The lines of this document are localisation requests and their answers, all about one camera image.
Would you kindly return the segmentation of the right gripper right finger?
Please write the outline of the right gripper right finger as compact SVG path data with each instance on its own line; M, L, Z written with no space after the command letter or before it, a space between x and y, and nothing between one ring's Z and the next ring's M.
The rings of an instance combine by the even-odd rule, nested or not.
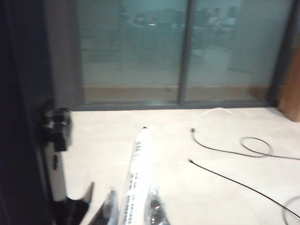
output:
M144 210L145 225L170 225L164 204L156 184L151 184Z

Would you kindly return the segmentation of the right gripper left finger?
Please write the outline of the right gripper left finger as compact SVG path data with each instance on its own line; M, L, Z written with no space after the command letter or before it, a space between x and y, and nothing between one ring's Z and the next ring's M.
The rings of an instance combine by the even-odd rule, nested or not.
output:
M90 221L91 225L117 225L119 206L117 191L112 188L106 196L100 209Z

